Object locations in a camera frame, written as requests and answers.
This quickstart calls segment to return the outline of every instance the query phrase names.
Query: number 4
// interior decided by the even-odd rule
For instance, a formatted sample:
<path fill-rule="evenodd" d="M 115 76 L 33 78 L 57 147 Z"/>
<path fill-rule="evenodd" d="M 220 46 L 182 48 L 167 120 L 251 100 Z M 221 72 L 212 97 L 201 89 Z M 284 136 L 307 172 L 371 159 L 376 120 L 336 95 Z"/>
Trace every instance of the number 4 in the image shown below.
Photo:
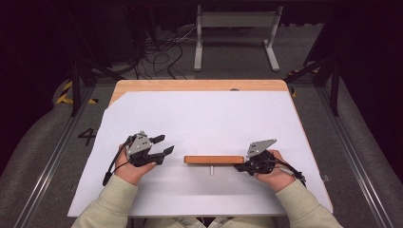
<path fill-rule="evenodd" d="M 91 141 L 92 138 L 95 138 L 97 135 L 92 135 L 92 133 L 94 132 L 94 129 L 92 129 L 91 127 L 89 129 L 87 129 L 85 132 L 81 133 L 78 138 L 85 138 L 86 139 L 86 146 L 89 145 L 89 142 Z"/>

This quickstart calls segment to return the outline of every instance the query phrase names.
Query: table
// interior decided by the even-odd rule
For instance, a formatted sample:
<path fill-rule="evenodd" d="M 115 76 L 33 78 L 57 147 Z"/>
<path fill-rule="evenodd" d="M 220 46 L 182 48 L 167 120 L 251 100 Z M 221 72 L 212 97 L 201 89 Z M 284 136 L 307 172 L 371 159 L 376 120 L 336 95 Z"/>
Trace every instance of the table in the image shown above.
<path fill-rule="evenodd" d="M 333 211 L 283 81 L 157 80 L 120 81 L 116 85 L 71 204 L 70 217 L 80 215 L 95 200 L 116 145 L 127 134 L 137 133 L 134 128 L 150 137 L 166 135 L 151 153 L 172 144 L 175 149 L 163 165 L 142 178 L 129 212 L 131 217 L 284 215 L 274 193 L 246 173 L 231 166 L 217 166 L 212 177 L 210 166 L 183 163 L 184 155 L 245 156 L 249 143 L 269 136 L 276 136 L 277 145 L 272 147 L 303 172 L 308 189 Z"/>

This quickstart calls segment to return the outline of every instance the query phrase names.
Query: white paper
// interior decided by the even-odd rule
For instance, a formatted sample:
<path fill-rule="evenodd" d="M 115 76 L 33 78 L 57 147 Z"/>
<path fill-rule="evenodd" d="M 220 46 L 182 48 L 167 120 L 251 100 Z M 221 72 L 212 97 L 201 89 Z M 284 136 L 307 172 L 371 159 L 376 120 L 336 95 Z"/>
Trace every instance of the white paper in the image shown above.
<path fill-rule="evenodd" d="M 175 145 L 163 165 L 146 174 L 132 217 L 284 215 L 274 193 L 232 166 L 189 165 L 186 155 L 246 156 L 249 143 L 271 147 L 301 171 L 308 189 L 333 211 L 294 104 L 287 91 L 127 92 L 103 117 L 68 215 L 78 217 L 103 189 L 119 144 L 143 130 L 164 134 L 150 153 Z"/>

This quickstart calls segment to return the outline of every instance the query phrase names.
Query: metal rail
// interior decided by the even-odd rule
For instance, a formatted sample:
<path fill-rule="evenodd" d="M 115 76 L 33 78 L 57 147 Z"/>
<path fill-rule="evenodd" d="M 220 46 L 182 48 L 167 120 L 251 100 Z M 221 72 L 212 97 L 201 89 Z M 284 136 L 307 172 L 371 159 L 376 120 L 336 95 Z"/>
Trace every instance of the metal rail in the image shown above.
<path fill-rule="evenodd" d="M 29 226 L 33 214 L 38 208 L 42 197 L 45 195 L 50 181 L 53 178 L 54 173 L 56 172 L 57 166 L 60 163 L 60 160 L 63 158 L 65 147 L 71 135 L 71 132 L 74 129 L 74 126 L 77 124 L 78 120 L 80 120 L 80 116 L 86 107 L 86 102 L 84 101 L 87 101 L 90 98 L 93 90 L 93 87 L 85 88 L 83 100 L 81 102 L 81 104 L 83 105 L 81 105 L 81 107 L 77 110 L 76 115 L 74 117 L 70 117 L 70 119 L 68 120 L 63 134 L 59 139 L 59 142 L 56 144 L 56 147 L 54 148 L 53 153 L 51 154 L 48 163 L 44 168 L 44 171 L 39 176 L 38 181 L 36 182 L 35 187 L 33 188 L 32 193 L 30 194 L 29 199 L 24 206 L 24 209 L 18 217 L 18 220 L 15 222 L 14 228 L 23 228 Z"/>
<path fill-rule="evenodd" d="M 367 172 L 365 171 L 358 155 L 355 152 L 355 149 L 347 135 L 346 130 L 344 129 L 343 124 L 341 123 L 338 117 L 333 115 L 333 111 L 329 106 L 329 96 L 326 93 L 325 88 L 318 87 L 317 94 L 322 101 L 323 106 L 326 109 L 328 116 L 331 119 L 331 122 L 343 144 L 344 154 L 347 158 L 348 163 L 350 164 L 355 178 L 358 181 L 358 184 L 364 194 L 365 199 L 367 200 L 371 211 L 374 214 L 376 222 L 379 227 L 393 227 L 391 220 L 389 219 L 388 213 L 385 211 L 385 208 L 380 201 L 377 193 L 374 190 L 373 182 L 368 177 Z"/>

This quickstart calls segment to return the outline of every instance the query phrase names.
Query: wooden board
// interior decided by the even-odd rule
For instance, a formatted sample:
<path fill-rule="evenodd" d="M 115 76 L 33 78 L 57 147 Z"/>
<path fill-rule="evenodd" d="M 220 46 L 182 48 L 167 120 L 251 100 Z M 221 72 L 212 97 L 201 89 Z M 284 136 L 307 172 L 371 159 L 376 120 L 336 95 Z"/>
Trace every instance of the wooden board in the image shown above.
<path fill-rule="evenodd" d="M 121 80 L 109 105 L 130 91 L 288 91 L 282 80 Z"/>
<path fill-rule="evenodd" d="M 184 156 L 185 163 L 234 164 L 243 163 L 243 156 Z"/>

